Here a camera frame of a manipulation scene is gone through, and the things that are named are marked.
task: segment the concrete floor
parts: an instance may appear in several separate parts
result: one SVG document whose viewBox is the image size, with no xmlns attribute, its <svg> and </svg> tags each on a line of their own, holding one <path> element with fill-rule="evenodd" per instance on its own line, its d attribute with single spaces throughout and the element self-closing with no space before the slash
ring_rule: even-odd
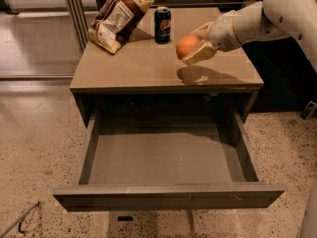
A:
<svg viewBox="0 0 317 238">
<path fill-rule="evenodd" d="M 0 73 L 74 73 L 80 51 L 68 17 L 0 14 Z M 0 82 L 0 231 L 25 209 L 26 237 L 298 237 L 317 177 L 317 119 L 254 113 L 245 124 L 267 183 L 286 193 L 269 209 L 67 213 L 85 127 L 69 82 Z M 132 222 L 117 216 L 131 215 Z M 17 227 L 6 237 L 22 237 Z"/>
</svg>

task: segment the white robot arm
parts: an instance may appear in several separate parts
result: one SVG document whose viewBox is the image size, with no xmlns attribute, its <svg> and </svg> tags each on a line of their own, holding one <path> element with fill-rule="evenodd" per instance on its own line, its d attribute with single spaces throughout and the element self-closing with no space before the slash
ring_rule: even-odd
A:
<svg viewBox="0 0 317 238">
<path fill-rule="evenodd" d="M 315 0 L 263 0 L 222 14 L 208 28 L 207 41 L 215 51 L 229 51 L 250 41 L 293 37 L 317 73 L 317 3 Z M 194 50 L 194 62 L 210 59 Z"/>
</svg>

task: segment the crumpled bag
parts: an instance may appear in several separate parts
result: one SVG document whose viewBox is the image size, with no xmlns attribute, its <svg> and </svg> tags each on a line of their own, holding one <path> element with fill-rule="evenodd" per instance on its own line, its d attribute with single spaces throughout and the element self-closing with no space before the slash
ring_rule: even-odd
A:
<svg viewBox="0 0 317 238">
<path fill-rule="evenodd" d="M 154 0 L 107 0 L 88 30 L 88 40 L 111 54 L 123 47 Z"/>
</svg>

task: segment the desk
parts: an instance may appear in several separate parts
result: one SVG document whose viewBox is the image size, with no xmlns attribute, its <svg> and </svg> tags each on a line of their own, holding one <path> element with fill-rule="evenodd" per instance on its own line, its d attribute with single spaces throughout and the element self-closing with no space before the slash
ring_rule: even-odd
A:
<svg viewBox="0 0 317 238">
<path fill-rule="evenodd" d="M 68 211 L 269 207 L 284 188 L 261 177 L 243 122 L 263 85 L 242 49 L 184 66 L 175 45 L 219 15 L 172 9 L 171 42 L 149 10 L 110 55 L 88 43 L 71 84 L 87 140 Z"/>
</svg>

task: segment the round orange object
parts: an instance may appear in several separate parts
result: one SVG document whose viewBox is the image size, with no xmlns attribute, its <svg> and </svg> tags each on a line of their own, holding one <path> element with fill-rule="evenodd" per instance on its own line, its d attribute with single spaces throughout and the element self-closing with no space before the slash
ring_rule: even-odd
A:
<svg viewBox="0 0 317 238">
<path fill-rule="evenodd" d="M 187 56 L 200 42 L 200 39 L 194 35 L 184 36 L 179 40 L 176 46 L 177 56 L 180 60 Z"/>
</svg>

